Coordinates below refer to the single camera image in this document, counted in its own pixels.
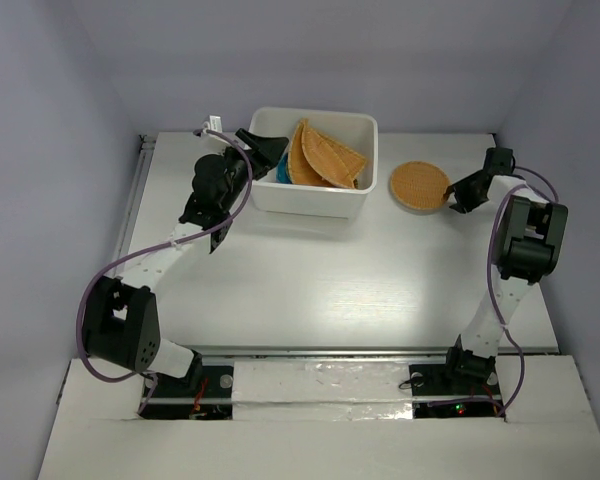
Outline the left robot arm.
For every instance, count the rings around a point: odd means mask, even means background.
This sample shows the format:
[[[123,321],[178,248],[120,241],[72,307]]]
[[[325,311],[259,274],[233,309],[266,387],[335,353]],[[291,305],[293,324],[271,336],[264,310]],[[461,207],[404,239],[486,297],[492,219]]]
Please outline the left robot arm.
[[[278,166],[289,144],[285,137],[262,137],[244,129],[233,138],[211,128],[195,134],[218,139],[223,149],[195,162],[192,192],[169,238],[120,258],[127,268],[116,276],[109,274],[114,264],[104,267],[80,301],[79,357],[104,382],[113,379],[97,371],[91,358],[121,367],[127,376],[166,380],[181,395],[199,388],[200,355],[161,333],[158,286],[186,254],[197,249],[212,254],[220,246],[246,206],[254,182]]]

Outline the blue polka dot plate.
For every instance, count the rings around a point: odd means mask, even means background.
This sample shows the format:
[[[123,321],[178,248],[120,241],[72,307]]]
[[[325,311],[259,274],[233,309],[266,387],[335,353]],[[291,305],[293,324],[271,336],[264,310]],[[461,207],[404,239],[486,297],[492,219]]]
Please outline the blue polka dot plate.
[[[292,184],[288,171],[288,154],[285,153],[276,167],[276,181],[280,184]]]

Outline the orange teardrop woven tray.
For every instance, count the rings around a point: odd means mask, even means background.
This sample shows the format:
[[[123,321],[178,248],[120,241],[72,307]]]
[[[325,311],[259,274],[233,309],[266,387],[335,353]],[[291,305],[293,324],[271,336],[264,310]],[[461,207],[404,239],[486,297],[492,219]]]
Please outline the orange teardrop woven tray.
[[[303,127],[301,145],[312,169],[335,187],[352,189],[353,180],[358,180],[368,163],[364,155],[308,124]]]

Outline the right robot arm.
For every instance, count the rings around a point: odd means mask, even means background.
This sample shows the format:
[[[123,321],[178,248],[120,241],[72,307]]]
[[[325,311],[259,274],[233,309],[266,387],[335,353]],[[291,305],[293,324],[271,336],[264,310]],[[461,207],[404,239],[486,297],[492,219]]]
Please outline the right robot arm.
[[[554,187],[544,194],[519,175],[509,148],[486,150],[483,166],[455,182],[447,192],[451,208],[473,212],[491,201],[497,210],[491,227],[486,260],[486,293],[476,313],[457,337],[440,368],[446,395],[461,395],[486,384],[495,373],[496,356],[503,339],[520,358],[520,380],[525,359],[509,324],[531,288],[555,270],[568,219]]]

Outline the orange leaf-shaped woven tray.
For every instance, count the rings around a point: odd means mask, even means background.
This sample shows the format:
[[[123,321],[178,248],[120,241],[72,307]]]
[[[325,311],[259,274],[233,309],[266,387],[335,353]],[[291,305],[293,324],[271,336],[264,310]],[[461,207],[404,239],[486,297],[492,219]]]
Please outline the orange leaf-shaped woven tray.
[[[292,180],[292,184],[315,187],[339,188],[323,180],[312,169],[312,167],[306,160],[301,145],[301,135],[305,124],[311,126],[307,118],[302,118],[298,122],[288,151],[288,171]]]

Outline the round orange woven plate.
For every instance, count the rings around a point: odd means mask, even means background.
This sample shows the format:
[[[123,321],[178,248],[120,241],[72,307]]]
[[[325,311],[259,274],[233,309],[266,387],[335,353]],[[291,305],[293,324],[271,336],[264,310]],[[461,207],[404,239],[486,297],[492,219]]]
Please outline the round orange woven plate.
[[[393,197],[404,207],[428,212],[443,207],[451,182],[439,167],[422,161],[399,165],[390,176],[389,187]]]

